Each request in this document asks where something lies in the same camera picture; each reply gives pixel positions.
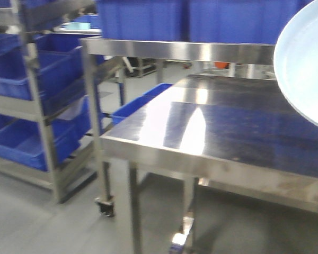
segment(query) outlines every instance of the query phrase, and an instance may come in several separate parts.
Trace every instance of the table leg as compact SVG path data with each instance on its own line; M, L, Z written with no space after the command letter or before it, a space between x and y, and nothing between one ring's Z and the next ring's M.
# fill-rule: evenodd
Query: table leg
M184 178L184 209L182 228L172 239L170 254L181 254L184 249L190 249L195 242L195 193L198 186L198 178L186 176Z
M156 68L157 68L157 84L161 84L164 82L164 60L157 59L156 60Z
M127 160L111 159L119 254L142 254L137 169Z

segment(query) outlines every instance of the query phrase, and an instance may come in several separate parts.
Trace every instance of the metal post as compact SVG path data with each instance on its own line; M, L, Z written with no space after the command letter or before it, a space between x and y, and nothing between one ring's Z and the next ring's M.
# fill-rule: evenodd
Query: metal post
M98 181L100 188L100 197L97 202L99 204L105 204L106 211L108 207L111 207L111 194L109 186L109 170L108 166L104 162L102 145L100 140L100 135L102 134L102 122L101 122L101 109L100 109L100 99L99 93L97 93L98 88L94 83L94 73L96 70L96 59L94 55L90 55L87 51L87 45L82 41L82 57L84 64L84 77L86 92L90 98L90 117L92 123L93 137L94 137L94 152L95 161L98 171Z
M197 211L195 194L199 179L191 176L185 176L183 180L184 207L182 216L182 228L181 231L179 233L176 233L172 239L170 254L182 254L184 249L193 247L195 243L195 213Z
M248 66L248 73L247 73L247 78L254 78L254 70L255 70L255 65L249 65Z
M230 78L234 78L235 77L235 66L236 63L231 62L228 68L228 76Z
M111 159L114 205L118 219L120 254L142 254L137 169L129 161Z
M33 101L35 102L39 124L39 131L43 149L45 151L45 159L47 163L47 169L51 174L52 190L54 198L61 202L64 197L64 190L60 185L59 172L57 171L58 159L56 149L54 146L54 134L51 123L44 120L44 113L42 108L42 101L39 93L38 86L38 72L40 69L37 48L33 40L32 34L27 33L26 21L23 15L24 6L19 0L11 0L12 10L16 16L19 17L19 35L22 42L24 65L26 73L29 78L29 86L32 94Z
M144 61L142 58L138 58L138 65L139 65L139 78L144 76Z
M162 82L164 82L164 60L157 59L156 67L157 67L157 84L161 84Z
M118 84L119 84L120 106L123 106L126 103L125 68L124 67L118 70Z

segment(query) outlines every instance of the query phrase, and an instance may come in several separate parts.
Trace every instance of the caster wheel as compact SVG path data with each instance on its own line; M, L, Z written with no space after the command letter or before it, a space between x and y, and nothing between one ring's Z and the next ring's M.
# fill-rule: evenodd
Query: caster wheel
M105 217L114 217L114 206L113 204L105 204L100 202L95 202L100 210L100 213L102 213Z

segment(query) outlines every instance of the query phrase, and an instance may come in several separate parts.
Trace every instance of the gray floor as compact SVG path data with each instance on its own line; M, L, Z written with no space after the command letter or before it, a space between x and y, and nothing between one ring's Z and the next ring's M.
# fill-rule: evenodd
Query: gray floor
M175 82L188 74L165 70ZM128 100L155 85L155 74L127 79ZM116 84L100 87L103 106L118 107ZM144 254L164 254L180 225L182 183L150 175L141 185ZM95 181L58 205L50 192L0 174L0 254L115 254L114 219L99 214ZM318 254L318 215L234 194L198 190L198 253Z

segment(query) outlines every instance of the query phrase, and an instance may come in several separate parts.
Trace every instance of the storage rack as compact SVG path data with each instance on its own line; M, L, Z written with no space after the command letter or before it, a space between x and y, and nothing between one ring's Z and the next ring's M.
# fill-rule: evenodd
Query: storage rack
M225 44L225 43L195 43L195 42L152 42L152 41L128 41L112 40L101 37L81 39L83 46L83 64L85 70L85 84L87 94L90 97L90 112L93 125L94 149L98 169L98 181L100 195L96 202L100 210L107 216L113 215L113 198L109 178L109 158L104 154L100 136L103 134L99 126L99 110L97 105L98 90L94 84L94 74L99 69L94 62L94 55L113 55L109 61L109 67L104 72L112 74L119 70L124 76L122 65L118 58L137 57L152 58L156 60L157 80L162 83L164 79L164 60L180 61L220 61L240 62L256 65L272 65L274 46L267 44Z
M70 105L53 115L44 115L39 97L37 73L38 53L32 38L35 28L64 14L93 5L92 0L55 1L32 9L24 8L19 0L11 0L10 8L0 8L0 26L16 25L19 28L26 73L32 95L31 101L0 96L0 114L37 122L46 157L47 172L0 158L0 172L52 190L55 200L66 201L70 195L90 180L96 172L85 167L93 155L93 143L77 149L73 156L59 165L54 146L51 121Z

